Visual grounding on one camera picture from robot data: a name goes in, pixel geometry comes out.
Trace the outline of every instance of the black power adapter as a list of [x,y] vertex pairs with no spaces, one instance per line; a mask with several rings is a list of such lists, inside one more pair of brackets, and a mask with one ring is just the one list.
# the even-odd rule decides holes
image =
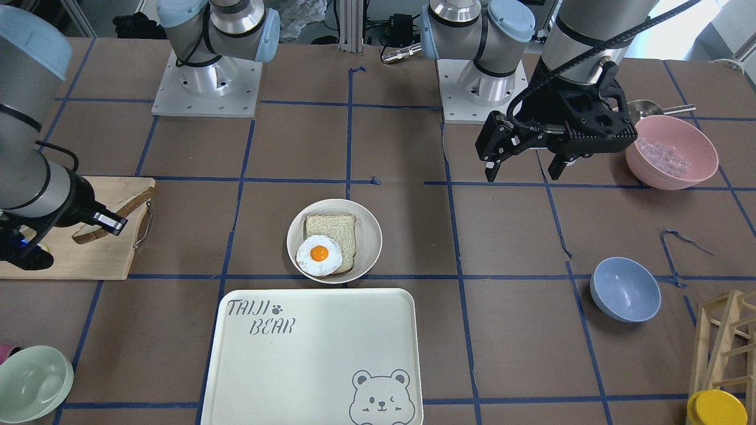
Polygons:
[[414,39],[414,27],[412,24],[412,15],[393,14],[389,18],[389,47],[407,47],[412,44]]

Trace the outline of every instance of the white tray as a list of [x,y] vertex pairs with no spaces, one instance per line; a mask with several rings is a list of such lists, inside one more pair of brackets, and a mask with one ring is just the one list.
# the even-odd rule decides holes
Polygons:
[[420,425],[412,296],[235,290],[218,310],[202,425]]

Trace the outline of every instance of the egg yolk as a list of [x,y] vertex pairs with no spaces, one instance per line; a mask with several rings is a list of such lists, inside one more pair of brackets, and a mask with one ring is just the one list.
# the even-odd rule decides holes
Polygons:
[[323,245],[317,245],[310,250],[310,258],[318,262],[325,260],[328,258],[328,248]]

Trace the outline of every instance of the table surface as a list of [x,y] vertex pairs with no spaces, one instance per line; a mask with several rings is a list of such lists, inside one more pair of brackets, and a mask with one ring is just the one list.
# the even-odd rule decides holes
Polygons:
[[[695,306],[756,289],[756,94],[720,64],[621,64],[628,99],[695,104],[681,118],[717,147],[718,174],[666,192],[638,182],[623,154],[551,181],[551,154],[529,151],[486,183],[479,126],[442,125],[431,60],[389,67],[375,48],[282,45],[256,119],[158,118],[168,42],[71,42],[42,137],[77,152],[83,175],[150,176],[158,193],[127,281],[0,281],[0,340],[55,346],[76,368],[65,404],[35,423],[195,423],[219,298],[325,287],[284,251],[290,220],[324,198],[361,203],[383,228],[378,263],[348,286],[413,295],[431,425],[682,424]],[[524,59],[529,73],[536,60]],[[716,255],[674,237],[665,249],[666,228]],[[590,273],[609,256],[660,280],[652,320],[622,324],[595,306]]]

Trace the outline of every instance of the blue bowl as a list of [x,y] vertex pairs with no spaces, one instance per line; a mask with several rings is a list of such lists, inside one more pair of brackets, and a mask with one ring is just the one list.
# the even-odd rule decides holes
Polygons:
[[662,305],[662,292],[651,273],[624,257],[603,260],[590,277],[590,295],[609,317],[619,321],[647,321]]

